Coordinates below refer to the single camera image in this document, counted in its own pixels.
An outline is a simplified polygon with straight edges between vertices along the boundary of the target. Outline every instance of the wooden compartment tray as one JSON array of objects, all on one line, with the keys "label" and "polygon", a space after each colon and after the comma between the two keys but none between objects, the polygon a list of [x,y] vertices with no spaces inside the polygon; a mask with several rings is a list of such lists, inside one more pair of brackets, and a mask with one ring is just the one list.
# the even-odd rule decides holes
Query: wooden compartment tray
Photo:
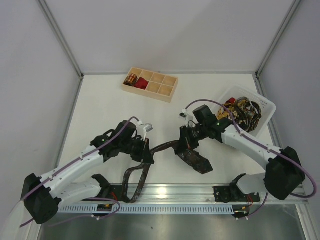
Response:
[{"label": "wooden compartment tray", "polygon": [[148,71],[136,67],[131,68],[127,76],[129,76],[130,74],[135,74],[138,77],[138,79],[145,79],[146,81],[148,81],[148,86],[145,90],[136,88],[134,86],[128,86],[125,85],[126,79],[124,79],[124,81],[121,84],[121,88],[124,91],[171,103],[171,100],[178,86],[177,77],[161,74],[158,72]]}]

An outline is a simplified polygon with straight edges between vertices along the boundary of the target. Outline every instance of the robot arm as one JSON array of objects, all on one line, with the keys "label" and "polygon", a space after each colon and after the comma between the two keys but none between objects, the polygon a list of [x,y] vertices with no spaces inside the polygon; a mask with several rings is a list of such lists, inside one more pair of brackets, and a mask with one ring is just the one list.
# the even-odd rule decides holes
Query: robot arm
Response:
[{"label": "robot arm", "polygon": [[206,105],[194,110],[193,114],[199,123],[194,127],[188,125],[180,128],[179,146],[175,153],[179,154],[186,149],[193,150],[199,146],[199,141],[205,138],[218,140],[245,153],[262,166],[265,173],[241,174],[232,181],[233,184],[236,183],[237,191],[242,194],[269,192],[275,198],[285,200],[306,179],[302,171],[275,154],[281,153],[301,166],[294,149],[290,147],[280,149],[263,143],[245,131],[239,133],[231,120],[228,118],[218,120]]},{"label": "robot arm", "polygon": [[38,190],[24,200],[24,205],[37,224],[50,220],[59,208],[87,198],[105,198],[112,187],[100,174],[94,175],[88,181],[72,183],[89,169],[97,167],[114,158],[119,153],[131,156],[132,160],[143,164],[154,164],[149,148],[146,132],[152,130],[150,124],[142,126],[144,137],[136,135],[137,127],[127,121],[121,122],[115,130],[109,130],[97,136],[90,145],[64,166],[37,177],[34,173],[26,177],[22,189],[22,198],[34,188],[44,183]]}]

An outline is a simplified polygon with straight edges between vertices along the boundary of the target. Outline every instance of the metal corner post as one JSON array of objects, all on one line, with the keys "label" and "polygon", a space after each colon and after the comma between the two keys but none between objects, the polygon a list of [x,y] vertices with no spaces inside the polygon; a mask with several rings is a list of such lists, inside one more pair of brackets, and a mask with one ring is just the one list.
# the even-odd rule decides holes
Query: metal corner post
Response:
[{"label": "metal corner post", "polygon": [[[253,76],[255,87],[256,87],[258,94],[260,94],[264,97],[267,97],[263,83],[260,81],[260,79],[257,77],[256,74],[253,74],[252,76]],[[283,148],[283,143],[282,143],[281,138],[279,136],[278,128],[277,128],[277,125],[276,125],[273,117],[271,118],[271,120],[268,124],[268,128],[270,131],[270,135],[271,135],[271,139],[272,139],[273,144],[279,148]]]},{"label": "metal corner post", "polygon": [[83,79],[83,73],[80,70],[80,67],[75,59],[75,56],[71,52],[70,46],[67,43],[64,35],[62,34],[60,27],[57,24],[57,21],[55,20],[54,15],[52,14],[46,0],[36,0],[44,17],[46,18],[48,24],[50,25],[54,35],[56,36],[57,40],[59,41],[63,51],[65,52],[67,58],[69,59],[70,63],[72,64],[74,70],[76,71],[77,75],[79,76],[79,79]]},{"label": "metal corner post", "polygon": [[294,0],[293,3],[291,4],[290,9],[288,10],[284,20],[282,21],[278,32],[276,33],[275,37],[273,38],[269,49],[267,50],[266,54],[264,55],[262,62],[260,63],[260,65],[256,71],[256,76],[258,78],[260,77],[261,73],[263,72],[269,58],[271,57],[271,55],[274,52],[277,45],[279,44],[282,36],[284,35],[287,27],[291,23],[295,13],[297,12],[297,10],[302,2],[303,2],[303,0]]}]

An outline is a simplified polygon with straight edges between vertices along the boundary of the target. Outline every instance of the gray wall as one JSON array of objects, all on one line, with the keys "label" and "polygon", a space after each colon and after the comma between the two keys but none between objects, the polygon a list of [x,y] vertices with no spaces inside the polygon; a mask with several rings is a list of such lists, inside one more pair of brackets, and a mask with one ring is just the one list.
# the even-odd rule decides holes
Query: gray wall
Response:
[{"label": "gray wall", "polygon": [[35,0],[0,2],[0,229],[24,178],[52,169],[79,79]]},{"label": "gray wall", "polygon": [[[305,0],[276,48],[261,81],[277,110],[282,143],[298,151],[320,185],[320,1]],[[306,190],[312,190],[305,181]],[[310,199],[320,224],[320,194]]]},{"label": "gray wall", "polygon": [[255,71],[293,0],[47,2],[87,74]]}]

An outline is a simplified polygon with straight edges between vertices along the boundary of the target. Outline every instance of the metal plate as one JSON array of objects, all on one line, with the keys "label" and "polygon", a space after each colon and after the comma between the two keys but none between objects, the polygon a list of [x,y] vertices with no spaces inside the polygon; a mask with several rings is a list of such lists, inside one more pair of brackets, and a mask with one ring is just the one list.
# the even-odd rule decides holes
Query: metal plate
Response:
[{"label": "metal plate", "polygon": [[[118,189],[121,184],[112,184]],[[142,190],[137,204],[215,204],[214,187],[226,184],[146,184]],[[129,184],[128,197],[135,193],[137,184]],[[305,194],[299,186],[294,193]],[[241,205],[241,202],[230,202],[232,205]],[[281,201],[269,194],[266,202],[269,204],[308,204],[306,199],[288,196]]]},{"label": "metal plate", "polygon": [[304,240],[294,205],[267,205],[238,220],[231,215],[116,214],[96,221],[78,214],[57,214],[42,225],[38,240]]}]

